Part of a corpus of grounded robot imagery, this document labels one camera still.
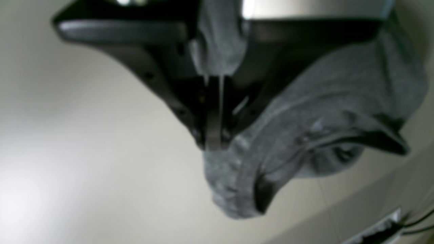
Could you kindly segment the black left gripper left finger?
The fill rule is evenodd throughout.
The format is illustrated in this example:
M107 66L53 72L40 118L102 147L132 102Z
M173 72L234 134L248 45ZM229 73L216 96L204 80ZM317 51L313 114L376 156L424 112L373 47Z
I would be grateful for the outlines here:
M199 0L152 0L121 6L74 0L52 19L59 37L108 54L156 94L205 148L205 81L189 43L197 34Z

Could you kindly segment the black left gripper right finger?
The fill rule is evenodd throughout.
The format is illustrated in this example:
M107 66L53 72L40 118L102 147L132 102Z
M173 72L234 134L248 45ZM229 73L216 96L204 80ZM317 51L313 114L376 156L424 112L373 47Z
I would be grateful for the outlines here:
M245 21L248 46L221 86L220 147L247 129L288 84L331 51L372 40L383 21L314 18Z

